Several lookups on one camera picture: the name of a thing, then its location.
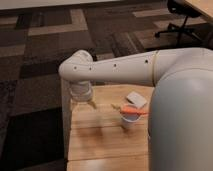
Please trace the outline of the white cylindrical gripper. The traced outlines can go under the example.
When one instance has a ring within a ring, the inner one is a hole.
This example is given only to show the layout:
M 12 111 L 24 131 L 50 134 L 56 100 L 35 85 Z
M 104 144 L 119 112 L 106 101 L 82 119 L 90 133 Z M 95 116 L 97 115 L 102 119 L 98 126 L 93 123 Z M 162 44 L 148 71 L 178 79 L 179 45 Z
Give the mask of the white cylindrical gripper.
M 86 102 L 93 108 L 97 109 L 95 102 L 92 99 L 93 90 L 89 81 L 82 81 L 70 84 L 70 93 L 75 101 L 71 101 L 71 112 L 73 113 L 79 106 L 80 102 Z

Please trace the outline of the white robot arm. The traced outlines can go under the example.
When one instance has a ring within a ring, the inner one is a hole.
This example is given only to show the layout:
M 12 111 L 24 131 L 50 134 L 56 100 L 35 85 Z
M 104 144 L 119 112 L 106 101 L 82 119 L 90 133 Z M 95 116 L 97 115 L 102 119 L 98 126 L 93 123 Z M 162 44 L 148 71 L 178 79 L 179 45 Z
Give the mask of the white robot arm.
M 88 101 L 93 81 L 151 87 L 150 171 L 213 171 L 213 50 L 153 50 L 95 61 L 78 50 L 58 69 L 71 97 Z

